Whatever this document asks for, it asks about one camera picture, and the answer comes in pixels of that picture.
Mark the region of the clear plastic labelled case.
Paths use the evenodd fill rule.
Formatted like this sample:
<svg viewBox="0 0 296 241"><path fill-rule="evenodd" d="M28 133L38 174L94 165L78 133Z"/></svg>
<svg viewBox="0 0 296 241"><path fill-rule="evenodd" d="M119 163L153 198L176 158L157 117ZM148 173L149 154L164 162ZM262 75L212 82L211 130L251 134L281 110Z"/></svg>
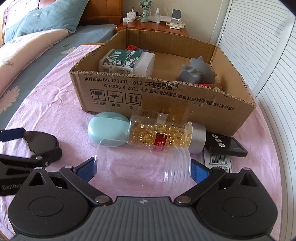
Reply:
<svg viewBox="0 0 296 241"><path fill-rule="evenodd" d="M219 167L224 169L227 173L232 172L231 157L225 155L210 154L206 149L204 153L204 165L211 169L213 167Z"/></svg>

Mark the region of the grey cat figurine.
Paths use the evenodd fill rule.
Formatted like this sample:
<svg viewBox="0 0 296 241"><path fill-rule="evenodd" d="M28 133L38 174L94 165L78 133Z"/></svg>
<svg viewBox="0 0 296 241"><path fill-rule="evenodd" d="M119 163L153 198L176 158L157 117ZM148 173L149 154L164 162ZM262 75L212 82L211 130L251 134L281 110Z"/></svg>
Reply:
<svg viewBox="0 0 296 241"><path fill-rule="evenodd" d="M204 62L202 56L191 58L189 65L183 64L176 81L190 84L214 84L217 74Z"/></svg>

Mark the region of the black remote device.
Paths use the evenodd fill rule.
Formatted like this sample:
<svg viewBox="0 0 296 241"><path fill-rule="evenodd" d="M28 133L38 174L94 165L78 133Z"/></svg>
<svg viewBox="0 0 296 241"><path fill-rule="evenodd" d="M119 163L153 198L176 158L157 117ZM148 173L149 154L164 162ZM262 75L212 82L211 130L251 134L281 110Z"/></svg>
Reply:
<svg viewBox="0 0 296 241"><path fill-rule="evenodd" d="M206 133L205 149L210 154L246 157L248 151L233 137L216 133Z"/></svg>

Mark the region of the wooden bed headboard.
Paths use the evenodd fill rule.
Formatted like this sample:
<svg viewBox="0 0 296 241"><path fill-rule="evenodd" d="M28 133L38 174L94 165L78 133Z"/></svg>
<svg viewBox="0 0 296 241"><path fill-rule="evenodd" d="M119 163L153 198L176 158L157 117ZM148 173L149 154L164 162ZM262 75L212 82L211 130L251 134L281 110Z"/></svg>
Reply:
<svg viewBox="0 0 296 241"><path fill-rule="evenodd" d="M122 15L123 0L89 0L79 25L119 25Z"/></svg>

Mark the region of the white router box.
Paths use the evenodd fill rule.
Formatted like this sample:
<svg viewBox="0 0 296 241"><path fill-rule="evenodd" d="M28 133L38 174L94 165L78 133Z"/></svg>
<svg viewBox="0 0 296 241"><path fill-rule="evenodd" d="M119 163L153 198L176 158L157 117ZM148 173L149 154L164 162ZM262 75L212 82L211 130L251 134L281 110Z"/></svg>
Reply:
<svg viewBox="0 0 296 241"><path fill-rule="evenodd" d="M148 21L149 22L152 22L153 14L148 16ZM161 16L161 18L160 18L160 22L170 22L170 21L171 21L171 16Z"/></svg>

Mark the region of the blue pillow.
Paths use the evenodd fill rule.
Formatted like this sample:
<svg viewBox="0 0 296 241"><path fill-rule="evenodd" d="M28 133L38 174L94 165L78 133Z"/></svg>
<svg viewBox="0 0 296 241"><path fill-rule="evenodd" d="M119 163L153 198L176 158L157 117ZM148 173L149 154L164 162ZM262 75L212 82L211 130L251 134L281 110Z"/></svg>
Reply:
<svg viewBox="0 0 296 241"><path fill-rule="evenodd" d="M6 30L4 42L8 43L16 37L53 29L64 29L74 33L87 4L88 1L59 0L42 9L34 9Z"/></svg>

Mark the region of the dark blue toy train block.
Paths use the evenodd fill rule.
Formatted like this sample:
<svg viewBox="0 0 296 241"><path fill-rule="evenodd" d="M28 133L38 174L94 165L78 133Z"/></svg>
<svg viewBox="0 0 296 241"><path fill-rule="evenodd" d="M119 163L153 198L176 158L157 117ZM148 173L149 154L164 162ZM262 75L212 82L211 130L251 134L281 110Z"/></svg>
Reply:
<svg viewBox="0 0 296 241"><path fill-rule="evenodd" d="M138 48L137 46L135 45L129 45L126 50L128 51L139 51L139 52L149 52L148 50L146 49L142 49L142 48Z"/></svg>

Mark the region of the red toy train block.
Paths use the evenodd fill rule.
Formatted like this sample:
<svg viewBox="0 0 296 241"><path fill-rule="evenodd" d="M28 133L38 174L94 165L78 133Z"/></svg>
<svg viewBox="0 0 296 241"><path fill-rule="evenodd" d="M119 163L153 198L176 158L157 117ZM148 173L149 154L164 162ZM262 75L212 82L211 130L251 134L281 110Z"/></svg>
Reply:
<svg viewBox="0 0 296 241"><path fill-rule="evenodd" d="M222 85L220 83L214 83L214 84L198 84L199 86L203 86L203 87L210 87L214 90L217 90L217 91L222 91L223 88L222 88Z"/></svg>

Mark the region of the yellow capsule bottle silver cap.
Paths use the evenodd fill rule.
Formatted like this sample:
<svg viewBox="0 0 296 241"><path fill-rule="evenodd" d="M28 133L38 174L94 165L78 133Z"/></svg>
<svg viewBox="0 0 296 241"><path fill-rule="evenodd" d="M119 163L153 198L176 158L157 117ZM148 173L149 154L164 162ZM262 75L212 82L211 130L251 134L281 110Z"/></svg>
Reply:
<svg viewBox="0 0 296 241"><path fill-rule="evenodd" d="M178 123L174 116L155 111L133 111L128 130L128 142L152 150L185 148L191 154L202 152L206 142L206 128L195 122Z"/></svg>

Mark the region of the white power strip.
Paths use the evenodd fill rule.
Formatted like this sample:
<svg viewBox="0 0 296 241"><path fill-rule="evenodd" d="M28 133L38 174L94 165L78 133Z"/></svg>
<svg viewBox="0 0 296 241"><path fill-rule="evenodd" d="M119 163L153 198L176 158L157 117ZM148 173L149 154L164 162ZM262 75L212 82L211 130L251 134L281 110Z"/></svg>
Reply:
<svg viewBox="0 0 296 241"><path fill-rule="evenodd" d="M140 15L138 14L138 12L136 12L134 8L132 8L132 10L127 13L126 17L123 18L123 22L130 23L135 20L138 20L139 18L140 18Z"/></svg>

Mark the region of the clear plastic jar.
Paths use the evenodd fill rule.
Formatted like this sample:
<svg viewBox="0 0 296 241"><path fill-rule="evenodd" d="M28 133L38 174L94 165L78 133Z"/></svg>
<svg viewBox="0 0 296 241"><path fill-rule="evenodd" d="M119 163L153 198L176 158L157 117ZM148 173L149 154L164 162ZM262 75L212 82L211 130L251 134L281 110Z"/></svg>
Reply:
<svg viewBox="0 0 296 241"><path fill-rule="evenodd" d="M171 196L186 190L191 156L181 147L137 146L103 140L95 155L95 181L104 188Z"/></svg>

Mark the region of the black oval glossy object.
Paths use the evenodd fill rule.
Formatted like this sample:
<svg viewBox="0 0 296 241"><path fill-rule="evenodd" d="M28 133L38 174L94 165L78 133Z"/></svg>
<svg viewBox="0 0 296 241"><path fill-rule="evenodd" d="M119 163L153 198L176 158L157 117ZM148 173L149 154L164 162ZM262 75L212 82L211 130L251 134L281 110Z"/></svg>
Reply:
<svg viewBox="0 0 296 241"><path fill-rule="evenodd" d="M49 133L28 131L23 133L23 138L31 152L41 154L59 147L57 138Z"/></svg>

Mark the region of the light blue oval case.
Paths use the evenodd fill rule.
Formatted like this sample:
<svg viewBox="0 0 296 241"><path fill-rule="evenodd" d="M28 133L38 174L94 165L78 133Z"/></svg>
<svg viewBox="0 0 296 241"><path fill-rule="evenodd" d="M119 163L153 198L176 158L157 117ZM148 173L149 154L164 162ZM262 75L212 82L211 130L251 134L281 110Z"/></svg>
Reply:
<svg viewBox="0 0 296 241"><path fill-rule="evenodd" d="M95 115L88 124L88 135L92 142L118 147L128 140L130 120L115 112L102 112Z"/></svg>

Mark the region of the white green medical bottle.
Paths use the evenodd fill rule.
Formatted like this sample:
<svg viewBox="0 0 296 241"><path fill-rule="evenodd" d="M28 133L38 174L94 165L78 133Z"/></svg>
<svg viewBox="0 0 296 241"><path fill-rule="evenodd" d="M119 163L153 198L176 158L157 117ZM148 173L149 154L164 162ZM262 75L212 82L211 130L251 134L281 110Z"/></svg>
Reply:
<svg viewBox="0 0 296 241"><path fill-rule="evenodd" d="M111 49L100 61L99 72L151 77L155 54L136 50Z"/></svg>

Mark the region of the brown cardboard box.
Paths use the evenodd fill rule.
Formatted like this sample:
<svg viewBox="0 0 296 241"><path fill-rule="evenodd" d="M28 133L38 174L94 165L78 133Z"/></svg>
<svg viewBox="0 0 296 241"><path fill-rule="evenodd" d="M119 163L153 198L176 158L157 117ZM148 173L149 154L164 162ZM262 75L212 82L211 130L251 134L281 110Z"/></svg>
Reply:
<svg viewBox="0 0 296 241"><path fill-rule="evenodd" d="M110 50L130 45L154 53L151 77L99 71ZM176 81L182 65L198 57L215 72L211 87ZM256 108L241 74L218 46L171 33L119 31L75 64L70 77L88 113L114 111L130 117L137 109L150 110L170 115L175 123L192 121L232 136Z"/></svg>

